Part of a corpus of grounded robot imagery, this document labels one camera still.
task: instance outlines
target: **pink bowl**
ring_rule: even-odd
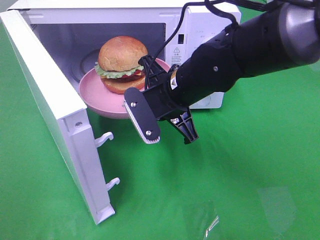
[[[156,62],[164,70],[169,71],[170,66],[166,62],[158,58]],[[129,118],[124,106],[124,95],[109,91],[94,68],[88,71],[81,79],[79,94],[88,108],[103,117],[110,119]]]

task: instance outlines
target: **green tablecloth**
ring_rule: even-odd
[[[319,239],[319,69],[240,79],[220,109],[192,111],[189,145],[166,122],[146,145],[88,110],[96,137],[114,134],[98,149],[106,181],[121,180],[96,226],[1,25],[0,239],[201,240],[217,216],[207,239]]]

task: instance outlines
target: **wire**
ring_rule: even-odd
[[[177,32],[179,31],[182,22],[184,20],[184,16],[185,16],[185,11],[187,9],[187,7],[189,6],[203,6],[204,2],[187,2],[185,5],[183,5],[182,10],[181,10],[181,15],[180,15],[180,20],[178,22],[178,25],[176,26],[174,32],[171,34],[171,36],[164,42],[164,44],[159,48],[159,50],[155,53],[147,71],[146,71],[146,76],[145,76],[145,84],[144,84],[144,89],[147,89],[150,86],[150,82],[149,82],[149,74],[150,74],[150,69],[152,67],[152,65],[154,64],[156,58],[158,57],[158,55],[160,54],[160,52],[166,47],[166,45],[174,38],[174,36],[177,34]]]
[[[176,29],[174,32],[171,34],[171,36],[164,42],[164,44],[158,49],[158,51],[155,53],[148,69],[146,70],[146,76],[145,76],[145,84],[144,84],[144,89],[147,89],[150,86],[150,81],[149,81],[149,75],[150,75],[150,70],[152,65],[154,64],[156,58],[158,55],[161,53],[161,51],[167,46],[167,44],[174,38],[174,36],[178,33],[182,22],[184,20],[185,12],[187,7],[189,6],[205,6],[211,13],[220,16],[222,18],[227,18],[231,21],[231,26],[236,27],[238,26],[238,23],[236,21],[236,18],[234,15],[232,15],[229,12],[222,11],[218,8],[216,8],[214,5],[215,4],[220,4],[223,2],[230,3],[237,5],[239,7],[244,7],[247,9],[252,9],[260,12],[265,12],[273,9],[274,7],[277,7],[277,4],[274,4],[274,2],[279,1],[281,3],[290,3],[292,5],[304,7],[304,8],[313,8],[315,7],[315,0],[314,1],[308,1],[308,0],[273,0],[272,2],[269,3],[260,3],[256,1],[251,1],[251,0],[204,0],[201,2],[187,2],[185,5],[183,5],[182,10],[181,10],[181,15],[179,22],[176,26]]]

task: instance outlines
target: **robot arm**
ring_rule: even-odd
[[[242,24],[227,26],[200,45],[180,67],[165,72],[151,56],[140,60],[149,88],[125,94],[126,109],[146,143],[160,140],[159,120],[167,120],[186,144],[198,138],[189,106],[214,92],[228,91],[239,78],[254,77],[320,58],[320,8],[278,2]]]

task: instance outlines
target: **microwave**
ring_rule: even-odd
[[[0,13],[39,111],[96,224],[115,214],[108,191],[120,183],[117,177],[105,181],[97,148],[117,136],[106,132],[95,139],[79,82],[95,65],[101,46],[115,36],[137,38],[154,55],[174,32],[186,2],[18,0]],[[240,21],[235,5],[216,6]],[[228,24],[204,6],[189,6],[158,58],[169,66],[182,64]],[[215,92],[190,108],[219,108],[223,96]]]

